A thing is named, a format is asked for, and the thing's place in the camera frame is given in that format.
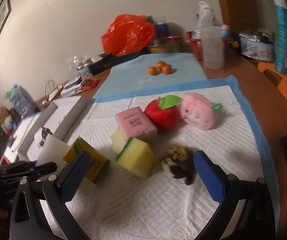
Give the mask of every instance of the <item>brown furry toy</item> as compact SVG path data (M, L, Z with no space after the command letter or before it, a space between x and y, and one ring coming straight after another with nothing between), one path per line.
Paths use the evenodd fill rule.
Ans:
M194 182L196 170L193 166L193 151L175 146L166 150L159 160L168 176L175 179L186 178L186 185Z

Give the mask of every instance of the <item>yellow box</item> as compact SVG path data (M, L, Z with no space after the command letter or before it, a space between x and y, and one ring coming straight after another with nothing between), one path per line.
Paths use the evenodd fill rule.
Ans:
M93 183L97 183L102 173L108 168L110 160L102 156L96 149L91 147L83 138L80 136L73 142L71 147L68 149L63 160L66 163L71 163L77 154L81 151L87 151L91 156L91 165L85 178L89 179Z

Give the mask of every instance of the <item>red plastic bag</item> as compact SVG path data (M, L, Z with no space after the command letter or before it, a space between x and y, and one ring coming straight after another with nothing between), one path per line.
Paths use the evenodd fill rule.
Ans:
M101 36L101 43L106 53L122 56L141 51L153 40L154 35L155 28L152 23L146 22L145 16L122 14Z

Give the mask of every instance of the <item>pink plush toy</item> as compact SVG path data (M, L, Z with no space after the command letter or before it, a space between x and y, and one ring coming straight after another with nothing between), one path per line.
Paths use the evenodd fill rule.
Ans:
M197 93L187 93L182 97L180 114L185 122L201 130L210 129L216 121L210 101Z

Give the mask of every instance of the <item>metal bowl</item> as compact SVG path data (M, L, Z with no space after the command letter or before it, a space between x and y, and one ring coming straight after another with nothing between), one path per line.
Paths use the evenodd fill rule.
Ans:
M148 45L150 53L180 52L183 38L180 36L164 37L153 40Z

